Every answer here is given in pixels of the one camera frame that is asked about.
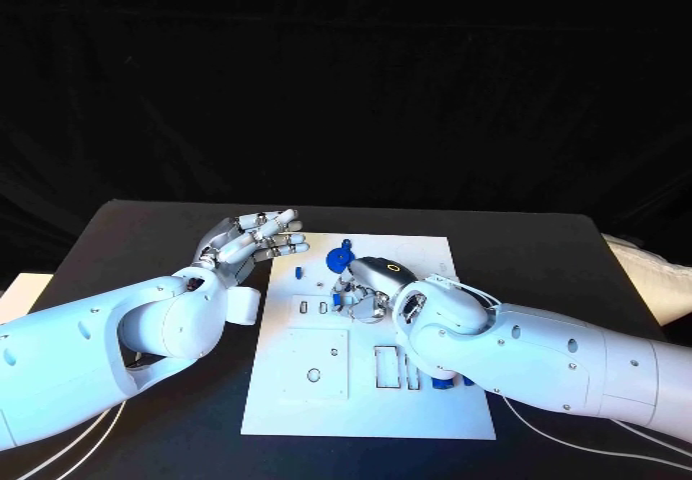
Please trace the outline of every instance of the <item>black curtain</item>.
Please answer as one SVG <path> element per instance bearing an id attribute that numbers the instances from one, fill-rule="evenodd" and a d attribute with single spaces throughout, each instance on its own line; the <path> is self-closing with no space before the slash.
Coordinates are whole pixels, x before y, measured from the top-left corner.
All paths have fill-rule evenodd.
<path id="1" fill-rule="evenodd" d="M 683 30 L 460 9 L 3 4 L 4 272 L 112 198 L 575 212 L 692 263 Z"/>

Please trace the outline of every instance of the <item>black table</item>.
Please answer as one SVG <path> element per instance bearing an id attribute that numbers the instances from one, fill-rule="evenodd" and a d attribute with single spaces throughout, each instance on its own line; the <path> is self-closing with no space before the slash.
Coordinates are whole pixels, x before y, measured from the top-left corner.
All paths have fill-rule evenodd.
<path id="1" fill-rule="evenodd" d="M 98 211 L 34 310 L 173 273 L 225 216 L 285 207 L 112 201 Z M 560 214 L 301 207 L 305 231 L 445 236 L 460 280 L 506 302 L 661 339 L 657 323 L 591 220 Z M 266 291 L 269 262 L 246 285 Z M 496 441 L 240 436 L 258 327 L 226 324 L 216 349 L 128 401 L 111 435 L 72 478 L 683 477 L 667 466 L 555 444 L 488 394 Z M 519 413 L 591 448 L 684 461 L 609 421 Z M 0 478 L 39 464 L 83 430 L 0 453 Z M 46 469 L 62 473 L 99 435 Z"/>

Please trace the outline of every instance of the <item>white board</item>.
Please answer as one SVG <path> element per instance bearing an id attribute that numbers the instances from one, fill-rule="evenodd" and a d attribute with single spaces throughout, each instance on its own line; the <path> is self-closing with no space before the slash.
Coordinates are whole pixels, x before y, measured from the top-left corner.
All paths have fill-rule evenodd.
<path id="1" fill-rule="evenodd" d="M 457 376 L 454 388 L 435 390 L 431 378 L 406 365 L 400 347 L 393 355 L 393 349 L 379 349 L 382 385 L 390 388 L 377 388 L 374 347 L 395 346 L 389 315 L 369 325 L 331 313 L 328 295 L 338 275 L 324 258 L 346 238 L 356 258 L 389 258 L 418 278 L 431 273 L 454 277 L 447 239 L 305 237 L 310 251 L 274 260 L 240 433 L 494 440 L 483 389 L 464 386 Z M 300 280 L 295 267 L 302 267 Z"/>

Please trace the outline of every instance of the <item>blue object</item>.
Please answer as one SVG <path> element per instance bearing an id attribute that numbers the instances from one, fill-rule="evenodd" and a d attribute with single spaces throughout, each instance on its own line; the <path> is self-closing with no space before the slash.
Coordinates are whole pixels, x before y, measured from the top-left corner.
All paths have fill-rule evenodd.
<path id="1" fill-rule="evenodd" d="M 452 378 L 449 378 L 448 380 L 439 380 L 436 378 L 432 379 L 432 388 L 436 388 L 438 390 L 447 390 L 451 387 L 454 387 Z"/>
<path id="2" fill-rule="evenodd" d="M 341 242 L 341 246 L 327 253 L 327 267 L 334 273 L 343 273 L 350 262 L 356 259 L 350 251 L 350 240 Z"/>

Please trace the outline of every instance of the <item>robotic hand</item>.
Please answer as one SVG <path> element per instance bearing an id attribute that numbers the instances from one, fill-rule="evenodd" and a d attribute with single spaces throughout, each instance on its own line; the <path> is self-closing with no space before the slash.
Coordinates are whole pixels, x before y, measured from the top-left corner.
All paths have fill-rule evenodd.
<path id="1" fill-rule="evenodd" d="M 353 297 L 338 308 L 353 319 L 372 323 L 390 311 L 396 343 L 431 377 L 461 373 L 537 408 L 621 420 L 692 442 L 690 349 L 500 303 L 439 275 L 419 281 L 382 258 L 354 260 L 333 292 Z"/>
<path id="2" fill-rule="evenodd" d="M 304 252 L 295 210 L 225 219 L 191 266 L 171 276 L 0 325 L 0 450 L 77 425 L 203 357 L 225 321 L 252 325 L 259 292 L 239 287 L 255 262 Z M 118 339 L 163 358 L 127 368 Z"/>

